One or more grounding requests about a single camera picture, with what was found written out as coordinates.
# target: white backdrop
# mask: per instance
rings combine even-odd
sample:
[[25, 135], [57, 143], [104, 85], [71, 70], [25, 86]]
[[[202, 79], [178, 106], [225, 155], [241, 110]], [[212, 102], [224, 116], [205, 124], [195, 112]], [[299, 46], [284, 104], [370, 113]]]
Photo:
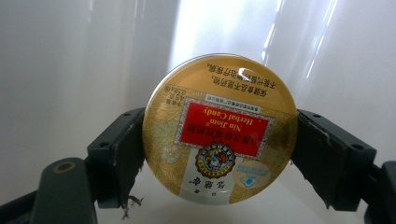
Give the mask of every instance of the white backdrop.
[[[298, 108], [396, 160], [396, 3], [379, 1], [0, 1], [0, 204], [38, 187], [41, 171], [145, 106], [175, 66], [207, 53], [263, 63]], [[145, 166], [142, 207], [97, 210], [99, 223], [362, 223], [327, 210], [296, 167], [242, 203], [179, 199]]]

